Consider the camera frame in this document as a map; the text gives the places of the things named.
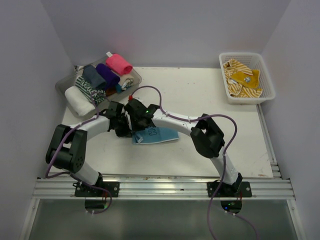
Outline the light blue towel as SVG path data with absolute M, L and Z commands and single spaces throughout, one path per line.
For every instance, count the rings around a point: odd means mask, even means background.
M 144 130 L 136 131 L 132 135 L 134 145 L 152 145 L 179 140 L 176 130 L 166 127 L 149 127 Z

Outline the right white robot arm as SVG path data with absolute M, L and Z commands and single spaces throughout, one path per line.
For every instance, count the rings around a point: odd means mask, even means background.
M 219 173 L 221 183 L 215 187 L 218 194 L 233 197 L 241 190 L 243 177 L 227 154 L 227 148 L 231 144 L 225 142 L 225 135 L 212 116 L 203 114 L 193 119 L 173 115 L 168 111 L 162 111 L 155 104 L 146 107 L 135 98 L 129 100 L 124 109 L 130 116 L 134 130 L 161 127 L 190 137 L 197 153 L 210 159 Z

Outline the pink towel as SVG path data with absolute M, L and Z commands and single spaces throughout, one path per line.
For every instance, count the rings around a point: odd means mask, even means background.
M 106 53 L 105 64 L 118 75 L 123 76 L 130 74 L 133 70 L 133 66 L 126 61 L 121 55 L 117 53 Z

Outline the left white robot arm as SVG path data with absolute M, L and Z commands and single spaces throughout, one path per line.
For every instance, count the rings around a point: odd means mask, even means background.
M 55 167 L 63 170 L 63 174 L 69 174 L 86 184 L 86 190 L 92 196 L 101 195 L 104 190 L 101 174 L 85 160 L 87 142 L 111 130 L 115 131 L 119 138 L 132 136 L 124 105 L 116 101 L 111 101 L 108 108 L 76 125 L 59 124 L 45 155 L 48 164 L 45 177 L 57 177 L 58 173 L 49 174 L 51 167 Z

